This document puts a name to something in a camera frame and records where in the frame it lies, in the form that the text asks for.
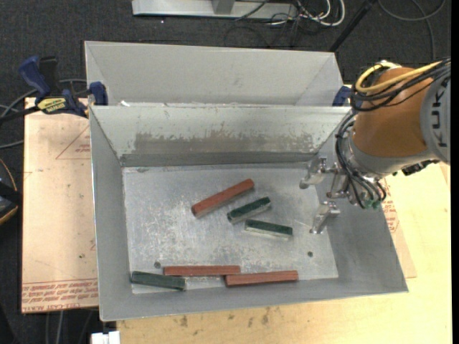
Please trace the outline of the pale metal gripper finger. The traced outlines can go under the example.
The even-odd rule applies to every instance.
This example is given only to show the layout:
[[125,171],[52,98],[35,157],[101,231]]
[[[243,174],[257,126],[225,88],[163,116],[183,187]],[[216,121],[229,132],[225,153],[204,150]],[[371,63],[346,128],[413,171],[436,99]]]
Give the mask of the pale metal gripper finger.
[[335,173],[337,162],[328,164],[327,157],[315,157],[306,169],[306,174],[300,180],[300,189],[307,189],[322,183],[329,173]]
[[321,234],[326,228],[328,220],[336,218],[340,213],[341,211],[335,201],[324,201],[316,211],[310,233]]

